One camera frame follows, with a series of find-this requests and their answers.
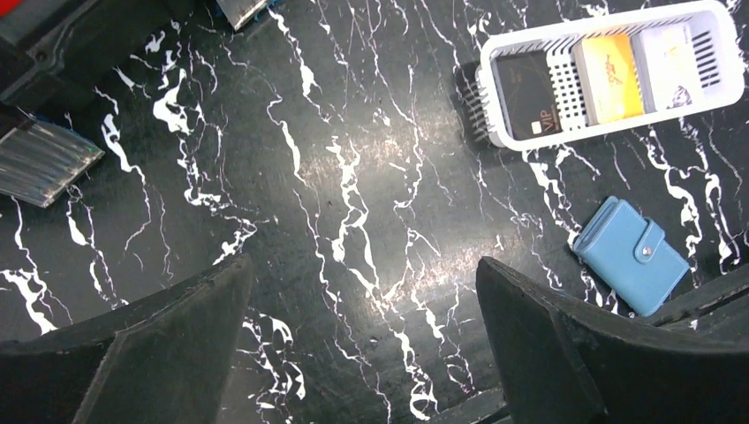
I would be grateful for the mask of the blue leather card holder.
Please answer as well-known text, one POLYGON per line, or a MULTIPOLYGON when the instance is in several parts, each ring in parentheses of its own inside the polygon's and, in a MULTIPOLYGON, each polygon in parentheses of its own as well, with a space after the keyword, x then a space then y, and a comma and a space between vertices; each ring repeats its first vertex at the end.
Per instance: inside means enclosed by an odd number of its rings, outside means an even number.
POLYGON ((571 250, 641 316, 653 315, 689 270, 664 230, 615 196, 606 198, 571 250))

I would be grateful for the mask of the white plastic basket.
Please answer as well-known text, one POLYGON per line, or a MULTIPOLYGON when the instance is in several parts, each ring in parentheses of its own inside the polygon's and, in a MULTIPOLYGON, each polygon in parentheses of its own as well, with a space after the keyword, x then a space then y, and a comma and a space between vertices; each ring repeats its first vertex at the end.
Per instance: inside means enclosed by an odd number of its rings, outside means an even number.
POLYGON ((471 111, 479 135, 527 151, 730 106, 744 89, 729 10, 692 1, 493 35, 471 111))

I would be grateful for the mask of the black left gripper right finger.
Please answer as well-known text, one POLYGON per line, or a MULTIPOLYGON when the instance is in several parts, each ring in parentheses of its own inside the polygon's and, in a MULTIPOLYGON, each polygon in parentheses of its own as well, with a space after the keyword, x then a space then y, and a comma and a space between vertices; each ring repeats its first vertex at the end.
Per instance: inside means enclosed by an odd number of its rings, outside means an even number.
POLYGON ((493 258, 476 290, 517 423, 745 423, 748 269, 626 318, 493 258))

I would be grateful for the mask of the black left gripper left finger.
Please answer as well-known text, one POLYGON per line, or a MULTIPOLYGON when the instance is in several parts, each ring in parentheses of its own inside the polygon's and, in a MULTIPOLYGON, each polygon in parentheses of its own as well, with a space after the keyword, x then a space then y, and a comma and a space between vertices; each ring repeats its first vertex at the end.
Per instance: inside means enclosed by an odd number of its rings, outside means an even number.
POLYGON ((107 314, 1 344, 4 423, 212 423, 253 286, 240 255, 107 314))

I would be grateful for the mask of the black VIP card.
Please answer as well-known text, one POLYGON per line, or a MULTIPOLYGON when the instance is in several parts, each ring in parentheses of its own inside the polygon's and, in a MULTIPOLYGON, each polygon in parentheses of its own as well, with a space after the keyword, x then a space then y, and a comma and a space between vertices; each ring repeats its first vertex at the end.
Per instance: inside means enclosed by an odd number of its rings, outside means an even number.
POLYGON ((491 65, 508 132, 514 140, 562 131, 544 51, 498 56, 491 65))

